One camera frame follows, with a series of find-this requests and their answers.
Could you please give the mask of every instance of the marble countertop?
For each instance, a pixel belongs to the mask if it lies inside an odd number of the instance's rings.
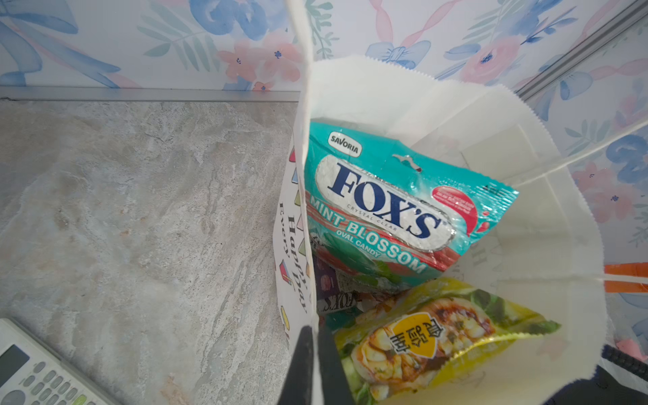
[[[0,316],[123,404],[273,404],[296,104],[0,102]]]

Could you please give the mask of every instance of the candy bag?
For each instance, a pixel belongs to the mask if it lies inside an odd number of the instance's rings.
[[[443,277],[357,316],[334,339],[356,403],[370,405],[461,378],[515,340],[558,328],[532,310]]]
[[[518,195],[400,141],[318,122],[305,189],[314,256],[386,292],[439,277]]]

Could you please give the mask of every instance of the paper bag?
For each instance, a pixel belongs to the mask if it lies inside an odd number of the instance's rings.
[[[304,54],[312,54],[303,6],[288,4]],[[273,233],[279,310],[291,353],[303,325],[318,329],[301,186],[308,125],[317,120],[398,139],[520,191],[494,231],[447,275],[562,324],[550,336],[515,342],[459,380],[384,403],[537,405],[565,384],[590,378],[605,341],[605,299],[597,279],[603,274],[601,237],[531,109],[503,86],[440,82],[363,56],[308,61],[304,85]],[[318,372],[316,362],[314,402],[321,402]]]

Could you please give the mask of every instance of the red droplet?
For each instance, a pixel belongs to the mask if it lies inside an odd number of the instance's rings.
[[[432,197],[461,215],[466,221],[466,234],[470,235],[472,233],[477,226],[477,209],[470,197],[457,189],[446,186],[434,189]]]
[[[491,227],[490,222],[484,222],[482,225],[480,225],[480,228],[477,229],[477,232],[486,232],[486,231],[488,231],[488,228],[490,228],[490,227]]]

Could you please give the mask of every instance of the black cable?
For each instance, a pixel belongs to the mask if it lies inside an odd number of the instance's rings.
[[[601,357],[648,381],[648,364],[635,359],[629,354],[625,354],[610,345],[604,345]]]

